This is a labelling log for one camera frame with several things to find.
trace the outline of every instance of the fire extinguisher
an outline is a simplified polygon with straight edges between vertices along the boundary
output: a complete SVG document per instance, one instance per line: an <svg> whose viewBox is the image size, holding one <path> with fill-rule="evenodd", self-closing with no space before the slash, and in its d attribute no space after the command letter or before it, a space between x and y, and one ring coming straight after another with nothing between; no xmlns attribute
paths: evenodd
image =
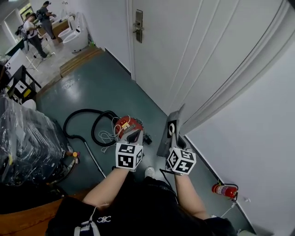
<svg viewBox="0 0 295 236"><path fill-rule="evenodd" d="M212 192L220 194L230 199L236 200L238 197L239 187L231 183L217 183L212 186Z"/></svg>

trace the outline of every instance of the white toilet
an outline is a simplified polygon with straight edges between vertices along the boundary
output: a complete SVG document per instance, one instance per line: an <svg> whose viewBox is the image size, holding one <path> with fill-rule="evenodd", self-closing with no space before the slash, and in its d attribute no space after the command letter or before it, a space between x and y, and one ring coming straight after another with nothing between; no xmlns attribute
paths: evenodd
<svg viewBox="0 0 295 236"><path fill-rule="evenodd" d="M68 18L68 23L69 23L69 28L67 28L66 30L64 30L63 32L59 34L59 38L61 38L62 41L65 40L65 38L69 36L71 33L73 33L74 30L76 29L75 20L73 17Z"/></svg>
<svg viewBox="0 0 295 236"><path fill-rule="evenodd" d="M76 18L76 29L68 35L65 40L63 40L65 47L70 49L72 53L81 51L89 44L87 25L84 15L77 12Z"/></svg>

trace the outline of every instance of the forearm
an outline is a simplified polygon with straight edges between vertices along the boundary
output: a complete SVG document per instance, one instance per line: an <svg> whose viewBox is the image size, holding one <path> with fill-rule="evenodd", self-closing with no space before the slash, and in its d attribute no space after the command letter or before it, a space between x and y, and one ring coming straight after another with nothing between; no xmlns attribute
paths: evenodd
<svg viewBox="0 0 295 236"><path fill-rule="evenodd" d="M36 29L37 29L37 27L30 27L30 28L28 28L27 31L36 30Z"/></svg>
<svg viewBox="0 0 295 236"><path fill-rule="evenodd" d="M111 204L121 189L128 172L128 169L114 169L86 195L83 202L96 207Z"/></svg>
<svg viewBox="0 0 295 236"><path fill-rule="evenodd" d="M56 16L56 15L53 14L52 12L47 12L46 15L47 15L48 17L55 17L55 16Z"/></svg>
<svg viewBox="0 0 295 236"><path fill-rule="evenodd" d="M191 215L207 219L209 215L201 198L196 193L188 175L175 175L175 185L179 204Z"/></svg>

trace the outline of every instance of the white sneaker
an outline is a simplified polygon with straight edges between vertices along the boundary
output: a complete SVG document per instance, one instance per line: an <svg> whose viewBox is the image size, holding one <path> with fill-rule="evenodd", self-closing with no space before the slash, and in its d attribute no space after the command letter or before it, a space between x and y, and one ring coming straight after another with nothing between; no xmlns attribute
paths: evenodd
<svg viewBox="0 0 295 236"><path fill-rule="evenodd" d="M155 179L155 169L151 166L149 166L146 171L144 172L144 177L151 177L153 179Z"/></svg>
<svg viewBox="0 0 295 236"><path fill-rule="evenodd" d="M51 54L48 53L48 54L47 54L47 57L44 57L44 58L42 58L42 59L43 59L43 61L45 61L45 60L47 60L47 59L50 58L50 57L51 57Z"/></svg>

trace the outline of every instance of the plastic wrap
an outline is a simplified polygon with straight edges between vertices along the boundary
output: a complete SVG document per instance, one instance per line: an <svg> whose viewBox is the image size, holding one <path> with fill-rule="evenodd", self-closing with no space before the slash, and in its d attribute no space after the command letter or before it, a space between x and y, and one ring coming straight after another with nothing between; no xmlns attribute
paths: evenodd
<svg viewBox="0 0 295 236"><path fill-rule="evenodd" d="M18 186L45 181L63 156L48 117L0 97L0 182Z"/></svg>

